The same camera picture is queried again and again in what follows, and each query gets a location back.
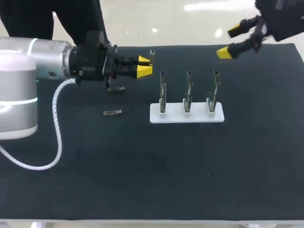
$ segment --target white holder stand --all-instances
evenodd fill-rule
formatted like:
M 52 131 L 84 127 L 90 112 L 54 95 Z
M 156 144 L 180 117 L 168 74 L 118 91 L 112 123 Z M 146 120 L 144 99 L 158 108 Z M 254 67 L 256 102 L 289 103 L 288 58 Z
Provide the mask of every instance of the white holder stand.
M 150 122 L 152 124 L 177 124 L 177 123 L 221 123 L 225 117 L 222 104 L 217 102 L 215 112 L 210 112 L 208 99 L 206 102 L 193 102 L 189 113 L 185 112 L 186 99 L 183 103 L 167 103 L 166 112 L 161 113 L 161 104 L 150 105 Z

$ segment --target person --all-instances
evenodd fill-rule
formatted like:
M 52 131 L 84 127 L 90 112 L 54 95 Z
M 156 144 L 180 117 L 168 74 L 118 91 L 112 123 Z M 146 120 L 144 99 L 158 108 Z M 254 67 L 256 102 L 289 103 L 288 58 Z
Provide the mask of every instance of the person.
M 0 18 L 10 37 L 52 39 L 53 12 L 78 46 L 90 30 L 109 40 L 99 0 L 0 0 Z

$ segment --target black table mat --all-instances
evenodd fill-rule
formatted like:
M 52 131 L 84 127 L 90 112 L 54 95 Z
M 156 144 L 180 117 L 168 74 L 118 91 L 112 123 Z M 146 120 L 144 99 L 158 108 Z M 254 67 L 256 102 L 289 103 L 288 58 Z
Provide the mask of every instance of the black table mat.
M 154 47 L 154 75 L 120 77 L 124 95 L 103 83 L 69 85 L 58 116 L 60 162 L 27 171 L 0 155 L 0 219 L 304 220 L 304 64 L 292 44 L 217 59 L 220 46 Z M 148 55 L 150 47 L 121 54 Z M 224 123 L 151 124 L 166 72 L 167 102 L 181 102 L 186 71 L 194 102 L 221 73 Z M 2 141 L 30 165 L 57 153 L 51 100 L 58 81 L 38 82 L 39 127 Z M 103 111 L 122 109 L 118 118 Z

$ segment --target white spiral cable wrap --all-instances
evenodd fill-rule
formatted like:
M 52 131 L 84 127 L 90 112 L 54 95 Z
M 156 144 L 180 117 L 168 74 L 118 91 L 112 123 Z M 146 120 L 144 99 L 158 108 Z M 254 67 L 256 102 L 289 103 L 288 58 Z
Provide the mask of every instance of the white spiral cable wrap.
M 53 110 L 53 119 L 54 119 L 55 131 L 56 131 L 56 136 L 57 136 L 57 142 L 58 142 L 58 151 L 57 151 L 56 158 L 49 165 L 44 165 L 44 166 L 26 165 L 26 164 L 18 161 L 17 159 L 13 158 L 2 146 L 0 146 L 0 152 L 3 153 L 5 157 L 10 159 L 16 165 L 21 166 L 28 170 L 41 171 L 41 170 L 47 170 L 47 169 L 55 166 L 58 163 L 58 161 L 61 157 L 61 153 L 62 153 L 61 133 L 60 133 L 59 122 L 58 122 L 58 117 L 57 117 L 57 99 L 58 99 L 59 93 L 63 89 L 63 87 L 65 87 L 68 84 L 75 84 L 75 83 L 76 83 L 75 79 L 68 79 L 68 80 L 64 81 L 63 83 L 61 83 L 58 86 L 58 88 L 56 89 L 54 96 L 53 96 L 52 110 Z

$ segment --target small metal part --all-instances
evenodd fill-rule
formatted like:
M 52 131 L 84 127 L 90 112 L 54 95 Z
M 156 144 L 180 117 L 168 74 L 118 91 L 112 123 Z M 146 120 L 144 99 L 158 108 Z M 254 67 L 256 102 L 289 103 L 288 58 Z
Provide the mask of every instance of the small metal part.
M 210 89 L 210 94 L 208 98 L 209 110 L 210 112 L 215 112 L 215 107 L 217 105 L 218 96 L 219 96 L 219 72 L 217 70 L 213 71 L 213 84 Z
M 114 110 L 114 111 L 105 111 L 104 115 L 110 115 L 110 116 L 116 116 L 116 115 L 120 115 L 122 113 L 122 110 Z
M 166 97 L 166 83 L 165 83 L 165 73 L 161 72 L 161 113 L 166 112 L 166 103 L 167 103 L 167 97 Z
M 152 66 L 154 64 L 154 57 L 155 57 L 155 51 L 150 50 L 150 65 L 152 65 Z
M 186 84 L 186 92 L 185 92 L 185 112 L 189 113 L 191 109 L 192 103 L 192 95 L 193 95 L 193 82 L 192 82 L 192 72 L 187 72 L 187 84 Z
M 124 86 L 123 87 L 116 87 L 116 88 L 108 88 L 108 93 L 115 94 L 115 93 L 123 93 L 124 92 Z

